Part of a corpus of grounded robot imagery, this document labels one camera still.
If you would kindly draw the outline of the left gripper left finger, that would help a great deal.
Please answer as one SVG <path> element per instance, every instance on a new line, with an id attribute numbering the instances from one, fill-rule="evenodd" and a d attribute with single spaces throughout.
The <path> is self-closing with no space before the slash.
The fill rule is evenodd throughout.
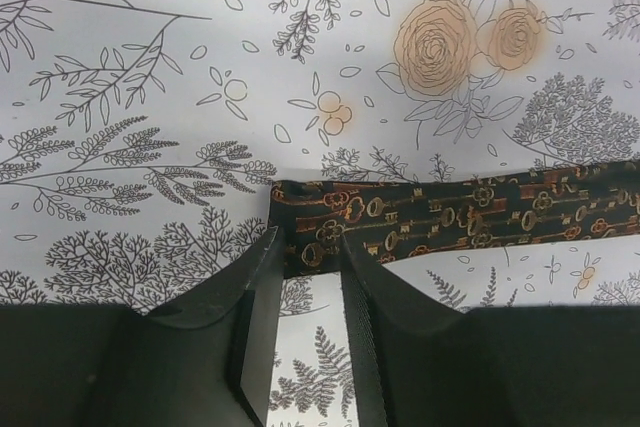
<path id="1" fill-rule="evenodd" d="M 1 310 L 5 426 L 263 426 L 284 235 L 147 314 L 117 304 Z"/>

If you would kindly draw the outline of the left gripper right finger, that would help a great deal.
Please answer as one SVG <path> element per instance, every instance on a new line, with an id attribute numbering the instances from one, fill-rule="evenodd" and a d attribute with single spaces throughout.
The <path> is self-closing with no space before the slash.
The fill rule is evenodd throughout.
<path id="1" fill-rule="evenodd" d="M 341 280 L 364 426 L 635 426 L 635 306 L 489 307 L 421 293 L 344 240 Z"/>

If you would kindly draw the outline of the black tie with gold keys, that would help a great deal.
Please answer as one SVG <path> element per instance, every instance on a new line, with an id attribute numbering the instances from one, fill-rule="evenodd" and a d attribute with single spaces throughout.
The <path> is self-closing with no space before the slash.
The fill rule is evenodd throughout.
<path id="1" fill-rule="evenodd" d="M 636 160 L 447 183 L 277 181 L 268 223 L 288 278 L 339 271 L 341 241 L 378 263 L 452 250 L 601 239 L 639 231 Z"/>

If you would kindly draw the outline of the floral patterned table mat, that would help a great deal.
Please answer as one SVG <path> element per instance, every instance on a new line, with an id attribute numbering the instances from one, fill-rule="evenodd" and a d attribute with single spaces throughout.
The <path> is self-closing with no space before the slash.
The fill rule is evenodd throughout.
<path id="1" fill-rule="evenodd" d="M 147 314 L 280 229 L 277 181 L 632 160 L 639 0 L 1 0 L 1 310 Z M 283 235 L 263 426 L 364 426 L 341 250 L 288 278 Z M 639 310 L 639 231 L 381 265 L 461 313 Z"/>

